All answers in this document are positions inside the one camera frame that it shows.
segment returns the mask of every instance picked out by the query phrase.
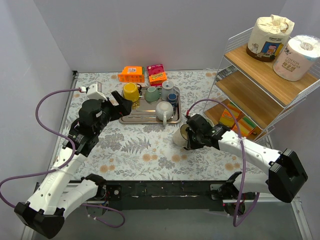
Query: cup handle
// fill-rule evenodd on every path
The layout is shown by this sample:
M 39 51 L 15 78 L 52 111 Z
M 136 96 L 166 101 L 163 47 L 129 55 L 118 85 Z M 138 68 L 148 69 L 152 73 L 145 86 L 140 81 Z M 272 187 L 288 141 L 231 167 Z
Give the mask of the cup handle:
M 139 93 L 141 93 L 142 86 L 139 83 L 136 83 L 136 84 L 139 85 L 138 91 L 139 91 Z
M 167 114 L 163 114 L 163 126 L 167 125 Z

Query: white wall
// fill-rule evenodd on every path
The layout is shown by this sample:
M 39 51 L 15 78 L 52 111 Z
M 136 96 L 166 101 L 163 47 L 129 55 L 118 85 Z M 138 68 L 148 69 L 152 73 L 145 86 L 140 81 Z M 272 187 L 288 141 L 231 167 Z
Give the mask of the white wall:
M 32 0 L 0 0 L 0 180 L 48 169 L 56 137 L 36 122 L 38 101 L 69 88 L 72 72 Z M 59 129 L 67 95 L 53 97 L 40 109 L 41 120 Z M 39 178 L 14 180 L 1 190 L 13 204 L 33 193 Z M 24 225 L 0 200 L 0 235 L 21 238 Z
M 107 72 L 217 68 L 228 38 L 279 14 L 285 0 L 34 2 L 72 70 Z
M 281 16 L 295 22 L 292 36 L 309 34 L 320 38 L 320 1 L 287 0 Z M 276 125 L 272 134 L 275 148 L 297 152 L 309 176 L 300 191 L 303 211 L 314 240 L 320 239 L 320 89 L 314 91 L 298 109 Z

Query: table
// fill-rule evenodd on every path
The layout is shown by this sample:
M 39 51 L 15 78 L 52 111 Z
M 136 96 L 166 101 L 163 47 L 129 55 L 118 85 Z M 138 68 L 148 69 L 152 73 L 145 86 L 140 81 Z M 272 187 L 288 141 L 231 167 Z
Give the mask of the table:
M 167 71 L 167 78 L 180 89 L 182 114 L 197 100 L 207 98 L 213 84 L 213 70 Z M 122 92 L 124 83 L 118 73 L 80 73 L 76 87 L 89 86 L 95 81 L 103 83 L 103 93 L 116 101 L 111 92 Z M 221 93 L 213 89 L 215 97 Z M 77 118 L 81 104 L 87 99 L 83 93 L 73 93 L 67 111 L 63 134 Z M 202 113 L 204 103 L 196 105 L 192 113 Z M 73 180 L 91 173 L 106 180 L 227 180 L 234 172 L 242 170 L 242 160 L 213 147 L 187 151 L 173 142 L 173 133 L 186 122 L 185 116 L 177 124 L 121 124 L 110 122 L 99 136 L 99 143 L 87 160 L 79 167 Z M 269 146 L 266 138 L 260 144 Z M 264 174 L 252 164 L 247 164 L 247 175 Z

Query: white mug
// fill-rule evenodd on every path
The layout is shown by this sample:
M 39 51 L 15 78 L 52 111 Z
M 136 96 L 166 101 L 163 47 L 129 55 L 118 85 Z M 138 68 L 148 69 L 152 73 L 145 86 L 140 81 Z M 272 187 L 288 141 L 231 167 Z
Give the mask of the white mug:
M 171 103 L 161 101 L 155 107 L 155 114 L 158 119 L 163 121 L 163 125 L 165 126 L 167 124 L 167 120 L 169 120 L 174 114 L 174 108 Z
M 188 134 L 186 129 L 189 127 L 188 124 L 183 124 L 175 133 L 173 134 L 173 142 L 183 148 L 188 145 Z
M 170 80 L 164 81 L 162 83 L 162 89 L 161 89 L 161 99 L 164 101 L 168 101 L 168 95 L 174 94 L 174 83 Z

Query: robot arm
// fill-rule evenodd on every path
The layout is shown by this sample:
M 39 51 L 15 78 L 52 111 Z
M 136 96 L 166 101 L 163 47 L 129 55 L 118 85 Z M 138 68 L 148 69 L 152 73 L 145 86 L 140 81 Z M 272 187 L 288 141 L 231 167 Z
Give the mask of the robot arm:
M 90 174 L 75 189 L 62 196 L 71 177 L 98 143 L 98 136 L 105 126 L 131 112 L 131 101 L 113 91 L 111 94 L 118 102 L 118 105 L 114 106 L 101 92 L 102 86 L 99 82 L 81 89 L 86 89 L 82 92 L 87 92 L 89 100 L 83 102 L 79 118 L 71 124 L 68 133 L 68 137 L 73 140 L 76 147 L 75 155 L 66 166 L 58 168 L 72 154 L 70 142 L 65 141 L 52 166 L 56 171 L 45 177 L 26 203 L 19 202 L 14 208 L 14 212 L 25 225 L 48 239 L 60 231 L 65 218 L 84 201 L 93 197 L 102 198 L 106 194 L 106 180 L 101 176 Z
M 186 149 L 199 149 L 204 146 L 242 157 L 242 148 L 238 135 L 224 125 L 212 127 L 201 115 L 196 114 L 186 122 L 188 144 Z M 265 176 L 246 177 L 243 192 L 269 193 L 285 203 L 290 203 L 300 188 L 308 180 L 307 173 L 297 154 L 286 149 L 284 152 L 263 147 L 250 140 L 243 139 L 246 160 L 261 169 Z M 226 183 L 213 192 L 220 198 L 236 198 L 241 178 L 236 172 Z

